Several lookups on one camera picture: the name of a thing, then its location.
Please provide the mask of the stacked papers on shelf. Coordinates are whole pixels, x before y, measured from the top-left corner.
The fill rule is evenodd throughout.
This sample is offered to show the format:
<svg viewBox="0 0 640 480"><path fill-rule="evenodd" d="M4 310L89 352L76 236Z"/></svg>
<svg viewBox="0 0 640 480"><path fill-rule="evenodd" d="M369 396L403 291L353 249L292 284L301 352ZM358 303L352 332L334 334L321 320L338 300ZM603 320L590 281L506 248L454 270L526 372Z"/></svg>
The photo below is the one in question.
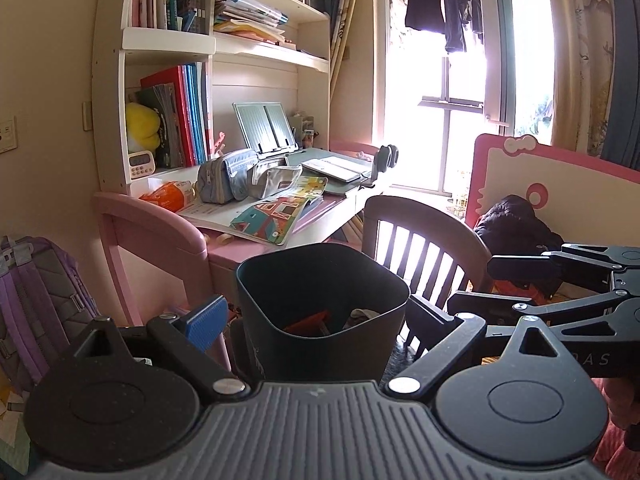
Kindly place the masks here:
<svg viewBox="0 0 640 480"><path fill-rule="evenodd" d="M257 0L216 0L213 31L270 44L285 42L288 16Z"/></svg>

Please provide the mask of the red and blue books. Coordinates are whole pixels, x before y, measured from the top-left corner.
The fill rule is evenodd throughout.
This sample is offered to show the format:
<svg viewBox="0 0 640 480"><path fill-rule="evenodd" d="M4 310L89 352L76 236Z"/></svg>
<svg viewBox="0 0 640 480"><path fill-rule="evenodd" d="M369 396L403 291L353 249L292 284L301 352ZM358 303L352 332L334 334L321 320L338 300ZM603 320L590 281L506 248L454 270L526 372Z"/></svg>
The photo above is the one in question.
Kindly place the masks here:
<svg viewBox="0 0 640 480"><path fill-rule="evenodd" d="M160 166L192 167L214 154L212 98L209 62L201 61L166 68L140 80L140 104L155 108L164 125Z"/></svg>

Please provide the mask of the wall power outlet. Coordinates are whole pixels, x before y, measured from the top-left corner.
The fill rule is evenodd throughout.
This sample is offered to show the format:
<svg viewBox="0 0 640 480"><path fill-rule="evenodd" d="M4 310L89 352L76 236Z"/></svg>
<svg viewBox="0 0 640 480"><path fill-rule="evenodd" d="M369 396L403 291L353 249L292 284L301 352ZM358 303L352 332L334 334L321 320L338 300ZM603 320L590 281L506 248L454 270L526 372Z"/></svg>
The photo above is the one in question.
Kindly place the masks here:
<svg viewBox="0 0 640 480"><path fill-rule="evenodd" d="M6 153L17 148L17 135L15 118L5 119L0 122L0 153Z"/></svg>

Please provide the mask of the dark wooden chair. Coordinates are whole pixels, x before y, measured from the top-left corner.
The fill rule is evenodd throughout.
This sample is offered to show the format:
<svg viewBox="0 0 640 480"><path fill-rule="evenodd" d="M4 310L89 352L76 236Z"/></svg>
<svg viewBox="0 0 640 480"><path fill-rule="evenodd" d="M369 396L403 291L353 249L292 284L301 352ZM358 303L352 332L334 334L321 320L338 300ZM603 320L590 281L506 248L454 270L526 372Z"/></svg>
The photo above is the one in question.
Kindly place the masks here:
<svg viewBox="0 0 640 480"><path fill-rule="evenodd" d="M491 292L490 252L462 221L410 200L378 195L363 209L362 251L444 310L455 292Z"/></svg>

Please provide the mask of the colourful open picture book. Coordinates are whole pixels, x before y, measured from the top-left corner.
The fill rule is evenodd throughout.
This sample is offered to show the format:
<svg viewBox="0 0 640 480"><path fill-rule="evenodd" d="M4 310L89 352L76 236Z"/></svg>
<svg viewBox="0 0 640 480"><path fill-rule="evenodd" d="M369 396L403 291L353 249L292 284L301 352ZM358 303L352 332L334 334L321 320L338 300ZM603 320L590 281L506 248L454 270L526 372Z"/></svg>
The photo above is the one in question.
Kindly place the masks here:
<svg viewBox="0 0 640 480"><path fill-rule="evenodd" d="M301 176L287 190L263 200L247 198L227 205L197 200L178 215L198 228L282 246L297 221L322 202L328 183L326 177Z"/></svg>

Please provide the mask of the beige curtain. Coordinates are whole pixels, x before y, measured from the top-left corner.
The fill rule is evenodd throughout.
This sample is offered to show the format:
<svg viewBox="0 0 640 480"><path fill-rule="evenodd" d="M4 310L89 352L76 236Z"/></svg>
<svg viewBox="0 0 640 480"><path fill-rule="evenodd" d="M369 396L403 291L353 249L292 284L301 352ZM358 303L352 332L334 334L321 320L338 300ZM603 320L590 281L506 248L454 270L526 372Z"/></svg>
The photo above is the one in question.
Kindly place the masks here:
<svg viewBox="0 0 640 480"><path fill-rule="evenodd" d="M639 0L550 0L557 148L639 168Z"/></svg>

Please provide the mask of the hanging dark clothes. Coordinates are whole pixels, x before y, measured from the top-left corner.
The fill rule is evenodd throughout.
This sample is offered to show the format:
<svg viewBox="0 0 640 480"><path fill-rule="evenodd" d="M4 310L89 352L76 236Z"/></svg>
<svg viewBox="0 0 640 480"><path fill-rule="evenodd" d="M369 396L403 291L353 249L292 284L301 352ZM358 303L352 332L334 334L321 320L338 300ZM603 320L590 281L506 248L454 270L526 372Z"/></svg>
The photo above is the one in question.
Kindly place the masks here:
<svg viewBox="0 0 640 480"><path fill-rule="evenodd" d="M447 53L468 50L468 35L484 44L482 0L406 0L405 26L445 38Z"/></svg>

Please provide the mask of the black jacket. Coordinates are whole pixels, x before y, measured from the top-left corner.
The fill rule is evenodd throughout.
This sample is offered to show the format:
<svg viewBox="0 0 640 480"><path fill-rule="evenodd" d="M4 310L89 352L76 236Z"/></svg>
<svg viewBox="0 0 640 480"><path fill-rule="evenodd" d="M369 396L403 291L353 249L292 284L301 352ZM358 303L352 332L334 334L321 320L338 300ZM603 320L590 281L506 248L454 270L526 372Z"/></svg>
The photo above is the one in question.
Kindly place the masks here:
<svg viewBox="0 0 640 480"><path fill-rule="evenodd" d="M560 250L564 240L537 218L523 197L508 195L480 217L474 232L491 253L492 278L558 278L560 270L544 252Z"/></svg>

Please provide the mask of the yellow plush toy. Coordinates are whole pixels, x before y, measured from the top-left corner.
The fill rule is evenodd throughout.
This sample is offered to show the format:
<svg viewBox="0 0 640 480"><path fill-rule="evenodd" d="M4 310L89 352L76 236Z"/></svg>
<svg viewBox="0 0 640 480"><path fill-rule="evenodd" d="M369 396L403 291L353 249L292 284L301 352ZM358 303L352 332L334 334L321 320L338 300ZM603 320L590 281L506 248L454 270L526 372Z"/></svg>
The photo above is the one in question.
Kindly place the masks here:
<svg viewBox="0 0 640 480"><path fill-rule="evenodd" d="M154 152L160 146L160 116L152 108L129 102L125 106L128 151Z"/></svg>

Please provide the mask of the grey pencil case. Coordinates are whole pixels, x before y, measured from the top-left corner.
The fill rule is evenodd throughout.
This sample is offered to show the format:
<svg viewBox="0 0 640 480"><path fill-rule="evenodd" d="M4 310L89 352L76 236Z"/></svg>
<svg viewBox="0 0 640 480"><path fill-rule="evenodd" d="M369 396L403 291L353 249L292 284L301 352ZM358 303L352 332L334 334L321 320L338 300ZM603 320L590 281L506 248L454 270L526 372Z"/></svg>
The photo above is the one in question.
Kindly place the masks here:
<svg viewBox="0 0 640 480"><path fill-rule="evenodd" d="M303 167L266 166L256 164L247 173L247 189L250 197L263 200L290 188L302 175Z"/></svg>

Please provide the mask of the orange white tissue pack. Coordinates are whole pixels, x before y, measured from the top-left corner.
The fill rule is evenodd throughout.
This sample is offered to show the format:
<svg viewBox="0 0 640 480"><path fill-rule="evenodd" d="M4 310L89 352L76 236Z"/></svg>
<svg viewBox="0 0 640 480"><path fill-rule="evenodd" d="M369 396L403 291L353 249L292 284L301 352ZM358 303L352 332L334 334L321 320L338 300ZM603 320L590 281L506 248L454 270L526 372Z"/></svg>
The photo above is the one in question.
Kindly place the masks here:
<svg viewBox="0 0 640 480"><path fill-rule="evenodd" d="M169 181L153 192L142 194L140 200L178 212L191 205L195 197L195 188L190 181Z"/></svg>

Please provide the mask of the blue denim pencil case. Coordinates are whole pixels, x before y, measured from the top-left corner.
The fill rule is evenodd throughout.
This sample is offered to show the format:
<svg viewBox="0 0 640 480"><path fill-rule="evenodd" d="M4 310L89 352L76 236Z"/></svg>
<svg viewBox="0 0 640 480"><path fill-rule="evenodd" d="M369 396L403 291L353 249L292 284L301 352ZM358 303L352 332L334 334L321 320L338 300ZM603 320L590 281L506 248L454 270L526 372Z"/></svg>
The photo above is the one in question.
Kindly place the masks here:
<svg viewBox="0 0 640 480"><path fill-rule="evenodd" d="M251 148L223 154L204 162L198 170L196 194L206 204L223 205L248 196L247 173L258 162L257 153Z"/></svg>

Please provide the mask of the purple grey backpack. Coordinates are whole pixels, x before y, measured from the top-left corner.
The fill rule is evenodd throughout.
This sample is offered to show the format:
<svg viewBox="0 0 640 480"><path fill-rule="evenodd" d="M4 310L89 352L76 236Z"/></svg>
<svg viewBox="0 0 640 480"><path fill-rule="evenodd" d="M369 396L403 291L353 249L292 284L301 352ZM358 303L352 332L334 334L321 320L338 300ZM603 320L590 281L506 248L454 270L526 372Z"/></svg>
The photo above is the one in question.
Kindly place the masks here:
<svg viewBox="0 0 640 480"><path fill-rule="evenodd" d="M1 369L32 391L99 315L76 260L44 237L1 239Z"/></svg>

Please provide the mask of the dark teal trash bin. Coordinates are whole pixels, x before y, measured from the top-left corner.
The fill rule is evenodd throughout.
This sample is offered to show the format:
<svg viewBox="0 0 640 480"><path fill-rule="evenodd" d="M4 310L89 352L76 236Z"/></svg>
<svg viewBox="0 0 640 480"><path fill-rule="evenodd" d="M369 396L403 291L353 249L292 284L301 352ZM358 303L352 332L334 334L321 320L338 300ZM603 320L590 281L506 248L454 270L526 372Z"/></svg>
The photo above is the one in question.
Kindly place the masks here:
<svg viewBox="0 0 640 480"><path fill-rule="evenodd" d="M354 248L320 243L247 259L235 276L254 377L382 378L410 298L385 266Z"/></svg>

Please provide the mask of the pink white headboard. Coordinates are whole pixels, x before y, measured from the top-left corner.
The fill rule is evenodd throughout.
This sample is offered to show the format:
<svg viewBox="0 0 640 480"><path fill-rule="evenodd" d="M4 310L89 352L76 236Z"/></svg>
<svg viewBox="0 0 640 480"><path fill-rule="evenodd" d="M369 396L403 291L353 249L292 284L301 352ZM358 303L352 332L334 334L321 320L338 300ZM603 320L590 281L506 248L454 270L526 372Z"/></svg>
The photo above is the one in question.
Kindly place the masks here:
<svg viewBox="0 0 640 480"><path fill-rule="evenodd" d="M482 134L474 144L465 223L508 195L525 198L567 243L639 245L637 170L539 143L534 136Z"/></svg>

